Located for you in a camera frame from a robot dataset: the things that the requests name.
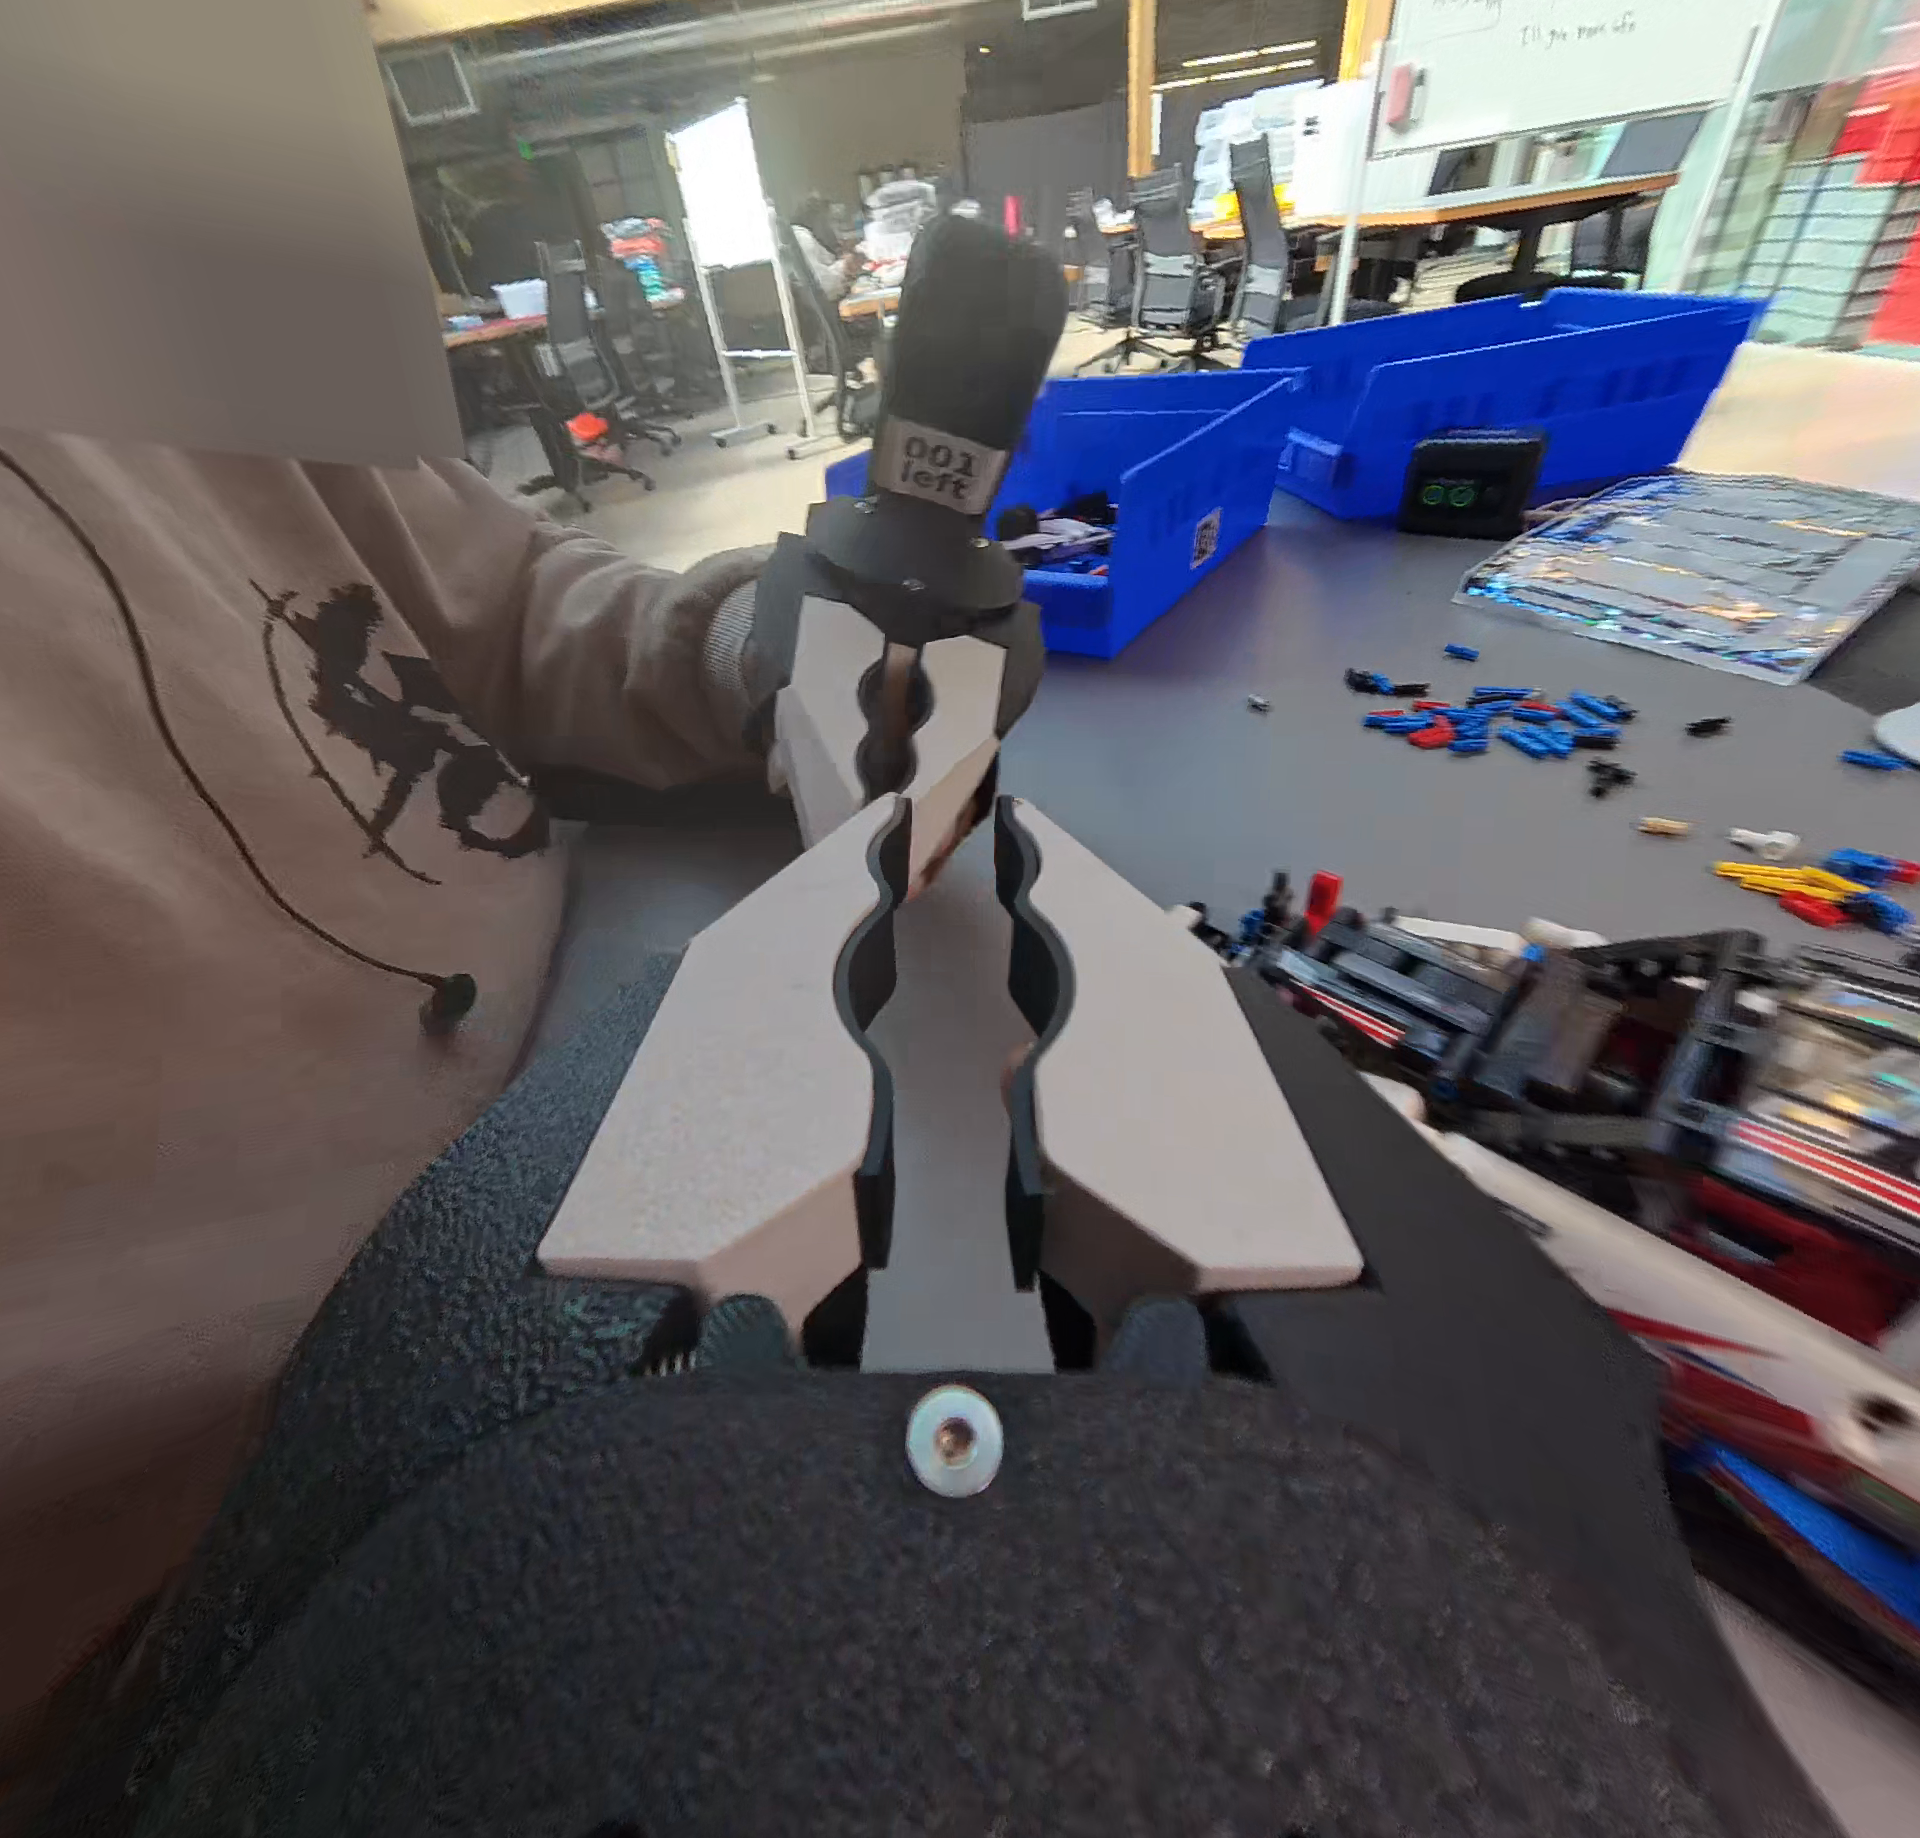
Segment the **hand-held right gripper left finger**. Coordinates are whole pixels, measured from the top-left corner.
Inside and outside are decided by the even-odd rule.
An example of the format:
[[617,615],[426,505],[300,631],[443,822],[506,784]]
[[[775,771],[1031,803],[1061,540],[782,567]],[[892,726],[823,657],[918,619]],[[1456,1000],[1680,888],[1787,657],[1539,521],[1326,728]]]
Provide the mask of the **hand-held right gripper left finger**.
[[537,1247],[543,1274],[754,1296],[856,1354],[888,1261],[897,985],[915,808],[866,805],[685,947]]

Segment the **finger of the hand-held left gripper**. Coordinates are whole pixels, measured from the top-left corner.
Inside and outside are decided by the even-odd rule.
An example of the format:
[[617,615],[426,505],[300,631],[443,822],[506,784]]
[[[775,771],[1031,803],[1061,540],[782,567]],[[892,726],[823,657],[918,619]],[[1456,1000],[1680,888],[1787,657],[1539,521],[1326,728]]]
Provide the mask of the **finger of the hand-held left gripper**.
[[769,771],[790,798],[798,839],[811,849],[906,778],[881,759],[874,694],[887,639],[846,601],[806,595],[787,683],[773,698]]
[[910,805],[906,899],[921,898],[990,809],[1000,753],[1005,650],[982,639],[933,640],[901,679]]

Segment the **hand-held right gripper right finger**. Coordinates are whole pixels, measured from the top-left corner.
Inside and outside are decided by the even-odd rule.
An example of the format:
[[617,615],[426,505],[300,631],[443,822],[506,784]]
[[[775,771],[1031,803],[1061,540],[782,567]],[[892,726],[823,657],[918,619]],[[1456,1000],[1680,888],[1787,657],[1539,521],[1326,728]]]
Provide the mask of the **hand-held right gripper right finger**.
[[1005,1083],[1005,1235],[1062,1361],[1173,1297],[1332,1293],[1364,1259],[1229,982],[1187,923],[1000,797],[994,894],[1026,1047]]

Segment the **person's left forearm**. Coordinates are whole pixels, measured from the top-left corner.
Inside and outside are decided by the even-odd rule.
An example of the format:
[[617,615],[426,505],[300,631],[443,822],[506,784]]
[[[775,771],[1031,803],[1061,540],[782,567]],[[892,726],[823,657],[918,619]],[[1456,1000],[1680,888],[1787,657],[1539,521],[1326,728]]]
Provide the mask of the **person's left forearm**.
[[420,639],[519,769],[655,792],[757,771],[750,628],[771,547],[659,570],[451,460],[421,460],[391,492],[435,601]]

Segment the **black office chair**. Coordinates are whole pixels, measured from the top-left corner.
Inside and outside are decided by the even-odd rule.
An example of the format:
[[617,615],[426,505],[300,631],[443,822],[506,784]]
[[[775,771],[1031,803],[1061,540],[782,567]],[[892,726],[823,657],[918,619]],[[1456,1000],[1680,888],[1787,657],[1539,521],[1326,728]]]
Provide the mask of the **black office chair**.
[[1219,353],[1226,282],[1187,220],[1180,172],[1129,185],[1124,233],[1097,218],[1079,228],[1079,312],[1117,341],[1075,366],[1075,376],[1117,375],[1142,359],[1167,370],[1228,369]]
[[523,484],[533,497],[556,490],[586,512],[594,482],[622,477],[657,489],[633,459],[640,417],[600,316],[588,309],[584,252],[576,241],[536,241],[543,293],[541,331],[525,344],[525,376],[547,477]]
[[1229,330],[1255,337],[1321,330],[1330,324],[1332,267],[1323,261],[1332,227],[1283,218],[1267,132],[1229,145],[1229,185],[1238,203],[1242,258]]

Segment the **assorted brick parts heap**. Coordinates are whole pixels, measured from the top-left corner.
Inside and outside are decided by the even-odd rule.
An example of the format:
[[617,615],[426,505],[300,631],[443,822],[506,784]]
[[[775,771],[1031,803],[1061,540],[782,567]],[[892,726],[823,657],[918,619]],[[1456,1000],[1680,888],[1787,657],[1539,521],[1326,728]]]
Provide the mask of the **assorted brick parts heap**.
[[994,540],[1024,571],[1106,575],[1119,510],[1106,492],[1072,497],[1054,510],[1011,503],[994,518]]

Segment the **blue storage bin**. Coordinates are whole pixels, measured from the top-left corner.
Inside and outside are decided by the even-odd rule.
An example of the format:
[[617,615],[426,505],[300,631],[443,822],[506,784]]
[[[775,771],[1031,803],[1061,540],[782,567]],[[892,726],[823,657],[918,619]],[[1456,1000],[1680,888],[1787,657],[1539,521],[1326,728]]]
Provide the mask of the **blue storage bin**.
[[1264,337],[1286,386],[1277,489],[1342,521],[1396,517],[1431,437],[1536,435],[1536,497],[1671,467],[1764,298],[1556,286]]
[[1117,660],[1267,521],[1304,373],[1067,376],[1044,386],[990,508],[1113,499],[1106,575],[1026,571],[1044,646]]

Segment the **small whiteboard on easel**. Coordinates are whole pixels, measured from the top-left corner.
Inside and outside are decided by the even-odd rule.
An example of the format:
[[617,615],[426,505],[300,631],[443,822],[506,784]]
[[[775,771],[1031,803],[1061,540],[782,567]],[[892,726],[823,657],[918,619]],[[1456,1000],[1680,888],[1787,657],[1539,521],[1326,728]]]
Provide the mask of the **small whiteboard on easel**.
[[[787,238],[759,170],[751,140],[750,103],[743,97],[683,125],[663,140],[668,165],[683,210],[683,236],[689,255],[692,285],[707,325],[729,420],[707,435],[720,449],[757,437],[777,437],[780,424],[750,422],[734,379],[738,362],[780,362],[794,386],[798,416],[790,428],[787,459],[803,459],[820,435],[803,362],[792,292],[787,280]],[[733,346],[717,311],[713,277],[717,272],[764,270],[780,312],[780,346]]]

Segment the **toy brick race car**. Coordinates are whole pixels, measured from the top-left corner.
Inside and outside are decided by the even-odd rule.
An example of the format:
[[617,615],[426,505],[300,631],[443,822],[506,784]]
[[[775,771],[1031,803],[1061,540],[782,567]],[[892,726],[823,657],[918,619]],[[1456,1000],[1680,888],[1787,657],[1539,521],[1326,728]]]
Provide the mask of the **toy brick race car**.
[[1234,930],[1170,916],[1648,1354],[1697,1567],[1916,1709],[1916,970],[1741,930],[1308,914],[1283,874]]

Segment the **pile of blue brick pins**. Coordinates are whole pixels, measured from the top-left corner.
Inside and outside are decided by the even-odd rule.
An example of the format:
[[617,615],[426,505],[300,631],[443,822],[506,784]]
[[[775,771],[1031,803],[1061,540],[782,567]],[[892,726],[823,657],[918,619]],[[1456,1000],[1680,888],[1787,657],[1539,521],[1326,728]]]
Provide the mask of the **pile of blue brick pins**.
[[1367,732],[1398,739],[1424,753],[1477,759],[1508,748],[1531,762],[1563,762],[1582,753],[1611,753],[1637,708],[1608,694],[1553,694],[1530,683],[1477,683],[1439,697],[1426,679],[1394,679],[1348,665],[1342,686],[1368,706]]

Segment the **black box with green lights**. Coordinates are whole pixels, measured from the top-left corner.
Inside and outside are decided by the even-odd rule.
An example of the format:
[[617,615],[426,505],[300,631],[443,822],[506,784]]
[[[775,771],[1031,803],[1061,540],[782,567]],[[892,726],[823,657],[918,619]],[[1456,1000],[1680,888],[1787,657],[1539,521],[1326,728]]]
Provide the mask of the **black box with green lights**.
[[1546,445],[1542,431],[1451,431],[1419,439],[1407,453],[1394,529],[1468,540],[1518,535]]

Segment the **person's beige sweatshirt torso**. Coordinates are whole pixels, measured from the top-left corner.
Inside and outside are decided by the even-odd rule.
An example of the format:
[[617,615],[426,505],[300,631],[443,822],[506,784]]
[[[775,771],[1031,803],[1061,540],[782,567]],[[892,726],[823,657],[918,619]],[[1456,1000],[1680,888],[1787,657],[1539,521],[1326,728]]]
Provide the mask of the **person's beige sweatshirt torso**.
[[415,628],[413,468],[4,441],[4,1742],[536,1002],[563,857]]

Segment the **pile of mixed colour bricks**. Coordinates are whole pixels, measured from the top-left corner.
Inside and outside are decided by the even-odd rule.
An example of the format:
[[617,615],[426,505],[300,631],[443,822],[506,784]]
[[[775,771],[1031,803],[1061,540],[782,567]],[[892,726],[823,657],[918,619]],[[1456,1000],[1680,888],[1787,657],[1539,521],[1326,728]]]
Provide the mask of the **pile of mixed colour bricks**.
[[1866,853],[1837,853],[1817,865],[1717,861],[1711,875],[1769,898],[1802,925],[1821,932],[1861,930],[1916,942],[1916,865]]

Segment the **large whiteboard with writing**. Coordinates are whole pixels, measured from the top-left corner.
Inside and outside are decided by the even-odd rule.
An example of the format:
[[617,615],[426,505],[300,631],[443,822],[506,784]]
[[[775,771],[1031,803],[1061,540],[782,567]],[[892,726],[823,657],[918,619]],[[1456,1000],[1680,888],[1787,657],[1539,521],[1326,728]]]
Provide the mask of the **large whiteboard with writing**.
[[1768,0],[1394,0],[1373,153],[1724,103]]

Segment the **holographic sticker sheet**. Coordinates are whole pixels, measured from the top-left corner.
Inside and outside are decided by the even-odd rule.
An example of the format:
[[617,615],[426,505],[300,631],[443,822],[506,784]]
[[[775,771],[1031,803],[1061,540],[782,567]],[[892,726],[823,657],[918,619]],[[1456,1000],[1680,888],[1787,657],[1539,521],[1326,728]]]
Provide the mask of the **holographic sticker sheet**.
[[1453,601],[1768,683],[1799,683],[1918,574],[1918,505],[1675,468],[1544,510]]

